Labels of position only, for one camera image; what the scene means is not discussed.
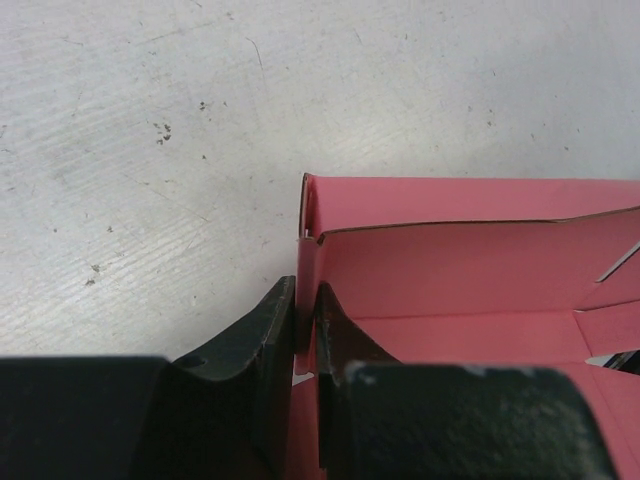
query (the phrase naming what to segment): cardboard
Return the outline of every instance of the cardboard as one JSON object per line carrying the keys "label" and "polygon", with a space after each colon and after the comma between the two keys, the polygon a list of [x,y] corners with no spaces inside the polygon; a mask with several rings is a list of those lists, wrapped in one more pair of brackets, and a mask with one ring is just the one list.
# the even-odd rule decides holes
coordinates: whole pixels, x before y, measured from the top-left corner
{"label": "cardboard", "polygon": [[640,434],[621,426],[640,425],[640,402],[605,388],[636,392],[640,377],[584,363],[640,349],[639,246],[640,182],[307,175],[297,371],[313,370],[310,320],[328,282],[401,361],[567,372],[623,478],[640,478]]}

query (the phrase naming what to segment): white table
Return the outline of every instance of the white table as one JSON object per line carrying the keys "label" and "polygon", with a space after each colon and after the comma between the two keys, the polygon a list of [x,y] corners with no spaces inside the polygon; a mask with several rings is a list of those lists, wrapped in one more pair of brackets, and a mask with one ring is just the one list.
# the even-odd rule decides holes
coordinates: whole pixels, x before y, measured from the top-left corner
{"label": "white table", "polygon": [[6,0],[1,353],[196,347],[294,272],[305,171],[639,179],[639,17]]}

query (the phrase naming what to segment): pink cardboard flap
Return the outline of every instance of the pink cardboard flap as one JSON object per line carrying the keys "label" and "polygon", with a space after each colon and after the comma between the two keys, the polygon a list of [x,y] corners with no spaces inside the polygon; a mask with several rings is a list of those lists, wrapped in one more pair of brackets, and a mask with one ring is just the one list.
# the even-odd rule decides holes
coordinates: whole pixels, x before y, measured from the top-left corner
{"label": "pink cardboard flap", "polygon": [[640,478],[629,476],[640,433],[618,425],[640,425],[640,403],[597,393],[635,392],[640,378],[584,363],[640,348],[639,249],[640,182],[307,175],[297,371],[311,368],[311,314],[328,282],[401,361],[570,366],[624,478]]}

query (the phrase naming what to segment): scratched tabletop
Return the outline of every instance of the scratched tabletop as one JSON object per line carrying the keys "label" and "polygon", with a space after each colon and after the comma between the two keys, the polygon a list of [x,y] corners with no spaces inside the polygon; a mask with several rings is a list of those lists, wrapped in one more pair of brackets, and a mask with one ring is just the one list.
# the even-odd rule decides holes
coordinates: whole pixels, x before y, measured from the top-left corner
{"label": "scratched tabletop", "polygon": [[0,353],[196,347],[294,273],[306,171],[639,179],[639,17],[634,0],[8,2]]}

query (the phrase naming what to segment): open box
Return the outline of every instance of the open box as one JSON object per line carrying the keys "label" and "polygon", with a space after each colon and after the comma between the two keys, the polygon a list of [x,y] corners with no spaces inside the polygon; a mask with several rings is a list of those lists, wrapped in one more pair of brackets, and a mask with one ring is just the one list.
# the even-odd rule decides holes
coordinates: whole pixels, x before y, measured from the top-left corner
{"label": "open box", "polygon": [[307,175],[299,242],[298,373],[327,282],[402,362],[564,371],[640,478],[640,377],[586,363],[640,349],[639,182]]}

